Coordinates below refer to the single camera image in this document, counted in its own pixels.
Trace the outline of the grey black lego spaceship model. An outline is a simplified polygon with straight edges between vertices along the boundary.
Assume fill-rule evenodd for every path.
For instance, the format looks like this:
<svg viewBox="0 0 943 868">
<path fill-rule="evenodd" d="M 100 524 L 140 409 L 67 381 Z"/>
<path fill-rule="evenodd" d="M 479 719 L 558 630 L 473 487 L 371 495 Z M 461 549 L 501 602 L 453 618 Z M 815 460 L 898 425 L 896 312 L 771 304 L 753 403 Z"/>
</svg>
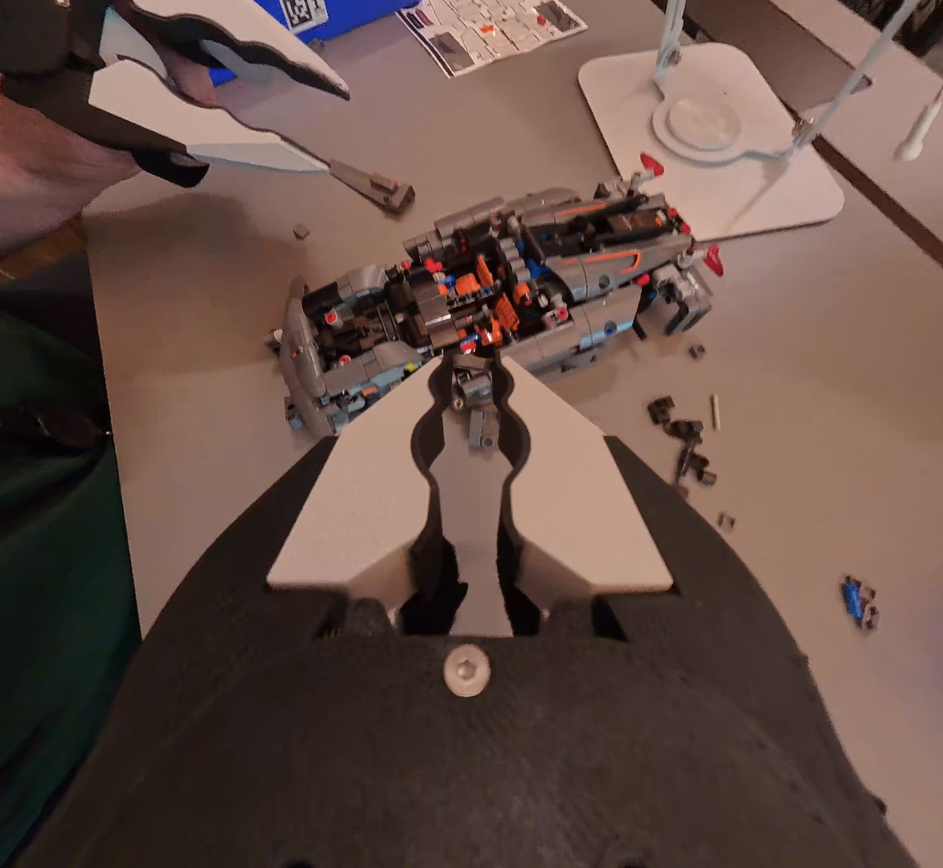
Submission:
<svg viewBox="0 0 943 868">
<path fill-rule="evenodd" d="M 315 439 L 340 432 L 435 358 L 452 361 L 451 402 L 470 415 L 471 448 L 497 438 L 493 367 L 505 355 L 539 379 L 594 364 L 657 299 L 663 334 L 711 309 L 699 268 L 723 275 L 718 245 L 642 184 L 657 169 L 600 183 L 496 197 L 437 221 L 404 258 L 289 287 L 270 337 L 288 393 L 286 421 Z"/>
</svg>

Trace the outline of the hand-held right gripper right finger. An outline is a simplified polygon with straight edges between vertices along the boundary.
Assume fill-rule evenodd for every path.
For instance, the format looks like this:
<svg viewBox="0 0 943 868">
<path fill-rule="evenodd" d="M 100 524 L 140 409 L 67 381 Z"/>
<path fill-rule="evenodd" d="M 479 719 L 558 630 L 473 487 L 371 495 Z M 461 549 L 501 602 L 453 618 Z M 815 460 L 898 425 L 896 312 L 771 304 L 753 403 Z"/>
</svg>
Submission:
<svg viewBox="0 0 943 868">
<path fill-rule="evenodd" d="M 497 567 L 513 628 L 561 603 L 669 591 L 673 577 L 612 442 L 509 356 L 494 369 L 501 486 Z"/>
</svg>

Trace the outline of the black white marker tag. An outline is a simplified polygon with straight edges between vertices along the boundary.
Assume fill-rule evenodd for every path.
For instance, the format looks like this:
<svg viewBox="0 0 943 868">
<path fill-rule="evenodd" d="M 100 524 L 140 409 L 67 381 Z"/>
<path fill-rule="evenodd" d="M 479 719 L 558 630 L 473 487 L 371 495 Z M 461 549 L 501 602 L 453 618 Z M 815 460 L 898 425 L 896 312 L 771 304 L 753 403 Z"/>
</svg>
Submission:
<svg viewBox="0 0 943 868">
<path fill-rule="evenodd" d="M 294 35 L 328 22 L 325 0 L 278 0 L 289 30 Z"/>
</svg>

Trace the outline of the grey lego wing piece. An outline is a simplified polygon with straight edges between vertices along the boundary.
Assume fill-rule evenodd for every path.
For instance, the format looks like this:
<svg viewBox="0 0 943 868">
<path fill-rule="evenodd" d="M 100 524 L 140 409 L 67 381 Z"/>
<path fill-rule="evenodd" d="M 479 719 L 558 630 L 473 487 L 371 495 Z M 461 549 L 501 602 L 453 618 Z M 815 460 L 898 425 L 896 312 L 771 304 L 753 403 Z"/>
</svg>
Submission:
<svg viewBox="0 0 943 868">
<path fill-rule="evenodd" d="M 381 175 L 389 181 L 390 190 L 385 191 L 378 189 L 371 183 L 371 177 L 378 173 L 371 174 L 360 168 L 351 167 L 337 159 L 330 159 L 327 164 L 333 178 L 370 201 L 386 214 L 400 216 L 406 213 L 415 202 L 415 189 L 405 181 Z"/>
</svg>

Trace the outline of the lego sticker sheet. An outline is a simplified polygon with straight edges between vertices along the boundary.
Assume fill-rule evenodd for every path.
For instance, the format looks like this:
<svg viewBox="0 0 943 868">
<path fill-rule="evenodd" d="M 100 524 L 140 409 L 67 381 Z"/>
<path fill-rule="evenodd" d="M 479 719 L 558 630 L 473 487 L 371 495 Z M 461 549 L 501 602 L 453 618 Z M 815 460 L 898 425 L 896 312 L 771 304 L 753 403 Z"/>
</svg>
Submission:
<svg viewBox="0 0 943 868">
<path fill-rule="evenodd" d="M 452 80 L 587 29 L 560 0 L 420 0 L 397 16 Z"/>
</svg>

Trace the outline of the silver book stand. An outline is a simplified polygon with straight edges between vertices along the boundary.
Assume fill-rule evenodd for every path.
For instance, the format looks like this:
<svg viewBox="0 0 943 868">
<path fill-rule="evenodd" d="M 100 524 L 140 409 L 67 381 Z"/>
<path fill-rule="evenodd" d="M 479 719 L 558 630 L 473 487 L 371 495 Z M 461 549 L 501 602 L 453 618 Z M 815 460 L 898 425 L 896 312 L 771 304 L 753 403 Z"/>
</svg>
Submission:
<svg viewBox="0 0 943 868">
<path fill-rule="evenodd" d="M 941 255 L 941 77 L 836 0 L 667 0 L 660 42 L 578 82 L 622 178 L 651 155 L 705 241 L 833 219 L 830 166 Z"/>
</svg>

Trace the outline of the person's left hand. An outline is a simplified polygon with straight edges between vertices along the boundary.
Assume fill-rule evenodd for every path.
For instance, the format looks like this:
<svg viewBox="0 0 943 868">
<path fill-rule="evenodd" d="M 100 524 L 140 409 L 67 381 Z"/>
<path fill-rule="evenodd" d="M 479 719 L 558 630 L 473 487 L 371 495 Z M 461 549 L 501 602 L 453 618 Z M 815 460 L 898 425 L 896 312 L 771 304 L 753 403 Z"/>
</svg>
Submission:
<svg viewBox="0 0 943 868">
<path fill-rule="evenodd" d="M 2 252 L 67 224 L 139 171 L 129 153 L 91 143 L 2 96 Z"/>
</svg>

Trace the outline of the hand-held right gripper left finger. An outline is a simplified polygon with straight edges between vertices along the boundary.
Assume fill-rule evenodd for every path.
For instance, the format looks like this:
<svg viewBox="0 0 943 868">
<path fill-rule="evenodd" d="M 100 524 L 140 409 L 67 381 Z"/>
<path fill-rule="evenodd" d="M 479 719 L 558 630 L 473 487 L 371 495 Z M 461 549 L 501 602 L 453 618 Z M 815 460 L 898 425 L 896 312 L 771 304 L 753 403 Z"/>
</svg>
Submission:
<svg viewBox="0 0 943 868">
<path fill-rule="evenodd" d="M 451 628 L 468 591 L 442 527 L 432 466 L 445 447 L 452 363 L 434 358 L 327 447 L 267 574 L 273 591 L 371 599 L 402 628 Z"/>
</svg>

